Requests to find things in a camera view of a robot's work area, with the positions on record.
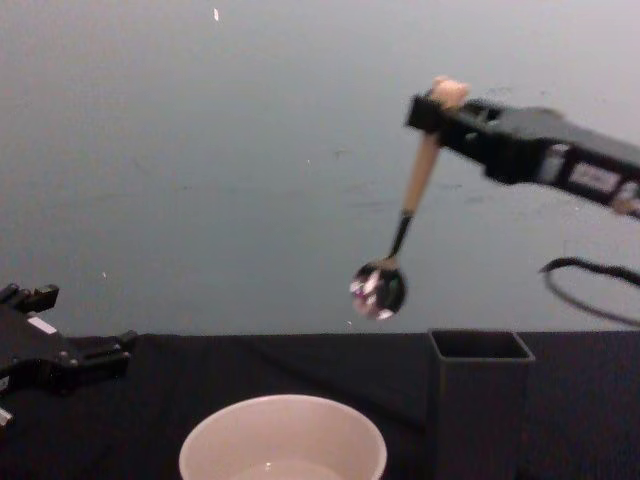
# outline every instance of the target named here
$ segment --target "gray wall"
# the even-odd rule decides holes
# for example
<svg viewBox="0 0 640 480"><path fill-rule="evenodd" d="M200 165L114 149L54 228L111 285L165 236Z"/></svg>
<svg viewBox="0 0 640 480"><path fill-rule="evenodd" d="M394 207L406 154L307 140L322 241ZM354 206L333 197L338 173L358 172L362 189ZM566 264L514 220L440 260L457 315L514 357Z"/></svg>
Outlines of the gray wall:
<svg viewBox="0 0 640 480"><path fill-rule="evenodd" d="M450 153L403 252L401 315L359 319L347 285L389 247L408 101L437 74L640 143L634 5L2 2L0 278L58 283L46 318L69 334L617 328L536 272L574 254L640 268L640 225ZM637 291L559 278L640 316Z"/></svg>

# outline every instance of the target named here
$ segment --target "black container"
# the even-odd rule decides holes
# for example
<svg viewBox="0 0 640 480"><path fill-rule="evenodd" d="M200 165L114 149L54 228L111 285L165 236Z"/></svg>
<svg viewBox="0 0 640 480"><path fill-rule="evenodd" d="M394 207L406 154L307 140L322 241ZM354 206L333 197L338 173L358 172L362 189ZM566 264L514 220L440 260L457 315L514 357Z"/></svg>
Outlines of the black container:
<svg viewBox="0 0 640 480"><path fill-rule="evenodd" d="M513 332L431 330L428 480L514 480L529 367Z"/></svg>

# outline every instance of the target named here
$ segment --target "black fabric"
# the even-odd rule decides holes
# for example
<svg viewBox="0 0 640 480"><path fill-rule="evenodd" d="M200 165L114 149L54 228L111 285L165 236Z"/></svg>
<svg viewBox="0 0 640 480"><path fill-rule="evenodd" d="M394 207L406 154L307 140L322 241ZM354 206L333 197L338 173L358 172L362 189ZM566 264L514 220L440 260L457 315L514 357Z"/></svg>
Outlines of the black fabric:
<svg viewBox="0 0 640 480"><path fill-rule="evenodd" d="M522 337L538 361L520 478L640 478L640 334ZM0 478L179 479L180 447L202 419L285 392L362 411L385 437L385 478L423 478L426 360L424 335L145 335L123 379L67 398L0 399L16 416L0 441Z"/></svg>

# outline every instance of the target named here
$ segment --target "bowl rim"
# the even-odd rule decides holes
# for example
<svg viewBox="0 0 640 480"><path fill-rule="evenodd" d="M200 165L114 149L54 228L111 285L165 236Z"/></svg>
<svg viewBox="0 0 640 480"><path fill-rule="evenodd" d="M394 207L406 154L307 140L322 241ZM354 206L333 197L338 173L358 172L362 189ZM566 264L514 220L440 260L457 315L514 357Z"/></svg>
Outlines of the bowl rim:
<svg viewBox="0 0 640 480"><path fill-rule="evenodd" d="M264 395L264 396L249 398L247 400L242 400L240 402L233 403L227 407L217 410L216 412L212 413L211 415L203 419L200 423L198 423L198 425L196 425L196 427L193 430L191 430L189 435L187 435L187 438L185 439L185 441L182 444L182 447L180 448L178 466L180 470L180 476L182 477L182 479L183 480L186 479L186 475L187 475L187 465L186 465L187 451L189 450L191 443L193 443L196 435L198 435L202 430L204 430L209 423L214 421L216 418L219 418L223 415L227 415L230 412L239 410L248 405L252 405L256 403L282 401L282 400L295 401L295 402L313 402L313 403L321 403L325 405L332 405L334 407L337 407L339 410L342 410L344 413L347 413L349 415L352 415L360 419L362 423L365 425L365 427L367 428L367 430L372 434L378 447L378 452L379 452L378 463L375 467L372 478L374 479L382 478L382 474L384 473L384 469L386 468L387 459L388 459L387 445L378 427L367 416L365 416L363 413L359 412L355 408L350 407L349 405L345 405L344 403L340 403L335 400L331 400L329 398L312 396L312 395L280 394L280 395Z"/></svg>

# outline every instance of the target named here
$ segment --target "black tablecloth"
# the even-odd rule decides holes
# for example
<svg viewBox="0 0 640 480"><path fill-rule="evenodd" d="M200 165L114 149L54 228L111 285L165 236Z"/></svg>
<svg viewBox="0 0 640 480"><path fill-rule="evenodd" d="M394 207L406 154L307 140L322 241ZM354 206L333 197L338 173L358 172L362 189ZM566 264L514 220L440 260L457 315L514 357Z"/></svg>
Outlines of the black tablecloth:
<svg viewBox="0 0 640 480"><path fill-rule="evenodd" d="M640 479L640 334L526 333L522 479ZM125 378L68 398L17 392L0 478L179 479L185 437L231 403L276 393L349 404L380 428L385 478L423 478L424 335L141 336Z"/></svg>

